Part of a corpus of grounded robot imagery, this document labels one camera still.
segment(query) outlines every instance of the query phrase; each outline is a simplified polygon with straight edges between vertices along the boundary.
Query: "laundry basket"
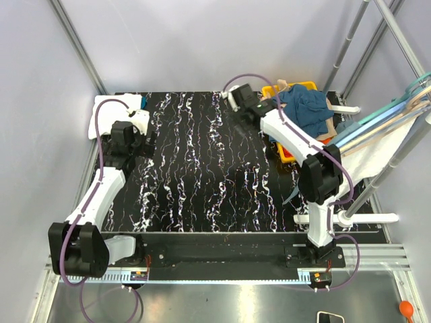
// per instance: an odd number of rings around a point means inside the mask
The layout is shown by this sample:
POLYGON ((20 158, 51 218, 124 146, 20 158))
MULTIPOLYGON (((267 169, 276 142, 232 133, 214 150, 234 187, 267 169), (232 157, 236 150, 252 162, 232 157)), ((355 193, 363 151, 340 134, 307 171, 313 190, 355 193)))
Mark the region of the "laundry basket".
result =
MULTIPOLYGON (((307 81, 307 82, 298 82, 298 83, 289 83, 289 86, 295 85, 295 84, 300 84, 305 86, 307 89, 317 89, 316 84, 313 81, 307 81)), ((263 96, 267 96, 267 94, 269 94, 271 97, 273 97, 275 95, 274 91, 272 90, 271 86, 264 86, 262 87, 262 94, 263 96)), ((326 139, 324 141, 322 141, 322 143, 327 144, 328 142, 330 142, 331 138, 326 139)), ((286 164, 286 163, 293 163, 295 161, 295 157, 291 155, 291 153, 289 151, 286 150, 286 148, 284 148, 280 143, 277 143, 277 149, 278 149, 278 153, 280 155, 281 158, 281 162, 286 164)))

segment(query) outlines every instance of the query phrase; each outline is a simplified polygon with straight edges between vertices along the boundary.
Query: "orange spoon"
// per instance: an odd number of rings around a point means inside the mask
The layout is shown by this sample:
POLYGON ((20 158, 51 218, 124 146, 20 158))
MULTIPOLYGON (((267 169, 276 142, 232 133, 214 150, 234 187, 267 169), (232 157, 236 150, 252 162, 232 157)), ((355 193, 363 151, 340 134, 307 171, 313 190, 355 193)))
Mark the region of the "orange spoon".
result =
POLYGON ((411 317, 413 316, 414 310, 413 306, 410 304, 409 301, 402 301, 399 304, 399 311, 401 312, 401 314, 403 314, 403 316, 407 318, 407 321, 409 321, 409 323, 413 323, 411 317))

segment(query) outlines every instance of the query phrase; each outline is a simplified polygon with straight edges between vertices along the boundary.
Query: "yellow basket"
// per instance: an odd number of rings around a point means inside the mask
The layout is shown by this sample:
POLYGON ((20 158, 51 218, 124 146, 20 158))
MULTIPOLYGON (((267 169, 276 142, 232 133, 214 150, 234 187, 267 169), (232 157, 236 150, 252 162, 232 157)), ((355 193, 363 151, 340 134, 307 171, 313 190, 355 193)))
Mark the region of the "yellow basket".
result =
MULTIPOLYGON (((298 82, 298 83, 289 83, 289 86, 292 86, 292 85, 294 85, 294 84, 300 84, 300 85, 303 85, 303 86, 305 86, 307 89, 317 89, 317 86, 316 86, 316 84, 315 84, 313 81, 298 82)), ((274 87, 275 87, 275 89, 276 89, 277 91, 279 90, 278 85, 275 85, 274 87)), ((264 86, 264 87, 262 87, 262 94, 263 94, 263 96, 265 96, 265 97, 267 96, 267 94, 269 94, 271 97, 275 96, 275 93, 274 93, 274 91, 272 90, 272 87, 271 87, 271 86, 264 86)), ((283 164, 286 164, 286 163, 293 163, 293 162, 295 161, 295 157, 293 157, 292 155, 286 155, 286 154, 284 153, 283 146, 282 146, 280 143, 277 143, 277 150, 278 150, 278 153, 279 153, 279 155, 280 155, 281 162, 282 162, 283 164)))

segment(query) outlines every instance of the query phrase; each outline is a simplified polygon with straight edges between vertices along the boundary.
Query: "metal pole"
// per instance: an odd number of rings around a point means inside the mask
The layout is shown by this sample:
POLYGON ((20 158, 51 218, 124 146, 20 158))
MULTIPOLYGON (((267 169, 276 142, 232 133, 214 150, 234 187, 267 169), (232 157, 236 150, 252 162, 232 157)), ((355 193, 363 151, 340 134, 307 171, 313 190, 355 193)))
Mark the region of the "metal pole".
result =
POLYGON ((376 3, 378 10, 382 14, 383 18, 386 20, 386 23, 388 24, 390 31, 395 37, 395 40, 397 41, 399 48, 401 49, 405 58, 407 59, 407 62, 409 62, 409 65, 413 70, 413 72, 415 73, 415 76, 417 78, 421 77, 423 74, 425 74, 425 70, 421 65, 421 63, 419 63, 418 58, 416 57, 409 43, 405 39, 405 36, 401 31, 401 29, 399 28, 397 21, 395 20, 395 17, 393 16, 391 10, 389 10, 384 0, 374 0, 374 2, 376 3))
MULTIPOLYGON (((389 9, 393 13, 393 15, 396 15, 403 5, 405 0, 392 0, 391 4, 389 5, 389 9)), ((384 19, 380 21, 380 23, 377 26, 376 31, 372 35, 372 38, 370 42, 368 43, 364 54, 362 54, 361 59, 359 60, 359 63, 356 65, 356 68, 350 77, 349 81, 347 82, 347 85, 345 86, 345 89, 343 91, 343 99, 347 99, 347 97, 352 92, 354 86, 356 85, 356 82, 358 81, 359 77, 361 76, 366 64, 370 60, 374 50, 376 49, 377 45, 381 41, 383 35, 387 31, 388 25, 384 19)))
POLYGON ((401 163, 401 161, 412 151, 412 149, 430 132, 431 130, 431 113, 427 115, 426 120, 421 124, 419 129, 404 143, 404 145, 395 153, 389 163, 383 168, 371 183, 366 187, 364 192, 354 201, 351 207, 345 213, 346 218, 351 218, 357 213, 359 208, 374 194, 382 182, 389 174, 401 163))
POLYGON ((79 39, 79 36, 75 28, 73 27, 72 21, 70 20, 70 17, 67 15, 66 10, 63 7, 63 4, 61 3, 61 0, 48 0, 48 2, 50 3, 52 9, 54 10, 54 13, 59 19, 61 25, 63 26, 63 29, 70 43, 72 44, 72 47, 75 49, 82 65, 87 71, 89 78, 92 80, 94 86, 98 90, 98 93, 101 95, 108 94, 102 82, 102 79, 97 73, 97 70, 94 67, 92 60, 88 56, 88 53, 84 48, 82 41, 79 39))
POLYGON ((359 7, 358 13, 356 14, 355 20, 353 21, 352 26, 350 27, 349 33, 347 34, 347 37, 344 40, 344 44, 341 47, 341 50, 338 54, 337 61, 335 62, 332 72, 326 81, 325 86, 323 87, 323 93, 327 93, 329 90, 329 87, 331 86, 333 80, 335 79, 335 76, 338 73, 338 69, 341 65, 341 62, 344 59, 344 56, 350 46, 350 42, 353 39, 353 36, 355 35, 356 30, 358 29, 359 23, 361 22, 362 17, 364 17, 364 13, 366 8, 368 7, 368 4, 370 3, 370 0, 362 0, 361 6, 359 7))

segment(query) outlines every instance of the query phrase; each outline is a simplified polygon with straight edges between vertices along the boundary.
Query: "teal hanger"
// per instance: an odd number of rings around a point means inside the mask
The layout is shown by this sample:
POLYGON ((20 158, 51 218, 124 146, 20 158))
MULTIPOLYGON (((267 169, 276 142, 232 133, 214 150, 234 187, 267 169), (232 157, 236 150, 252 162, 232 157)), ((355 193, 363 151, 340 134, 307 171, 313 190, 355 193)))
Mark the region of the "teal hanger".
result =
POLYGON ((405 93, 403 96, 401 96, 399 99, 394 99, 390 104, 384 106, 381 109, 378 109, 376 112, 370 114, 369 116, 363 118, 361 121, 359 121, 360 125, 366 124, 368 121, 372 120, 373 118, 379 116, 383 112, 386 112, 390 108, 393 108, 394 106, 406 101, 408 98, 416 95, 419 93, 419 91, 422 90, 422 84, 425 84, 428 82, 428 78, 431 77, 431 73, 423 74, 421 77, 419 77, 417 80, 413 81, 407 88, 405 89, 405 93))

